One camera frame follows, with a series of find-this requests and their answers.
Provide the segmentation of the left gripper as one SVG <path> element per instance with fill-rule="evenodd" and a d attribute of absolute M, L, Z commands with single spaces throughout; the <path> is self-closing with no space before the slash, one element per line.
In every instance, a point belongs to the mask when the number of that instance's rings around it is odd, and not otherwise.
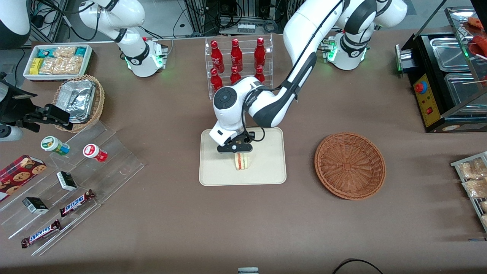
<path fill-rule="evenodd" d="M 250 153 L 253 150 L 254 132 L 228 131 L 216 123 L 209 135 L 218 144 L 217 152 L 220 154 Z"/>

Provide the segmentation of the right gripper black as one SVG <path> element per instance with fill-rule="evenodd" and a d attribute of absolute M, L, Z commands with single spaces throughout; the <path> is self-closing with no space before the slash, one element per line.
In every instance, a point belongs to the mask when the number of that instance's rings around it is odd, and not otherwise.
<path fill-rule="evenodd" d="M 53 124 L 56 129 L 70 132 L 73 130 L 70 116 L 67 111 L 53 104 L 46 104 L 43 108 L 36 108 L 35 111 L 25 114 L 15 122 L 15 126 L 19 128 L 40 128 L 39 123 Z"/>

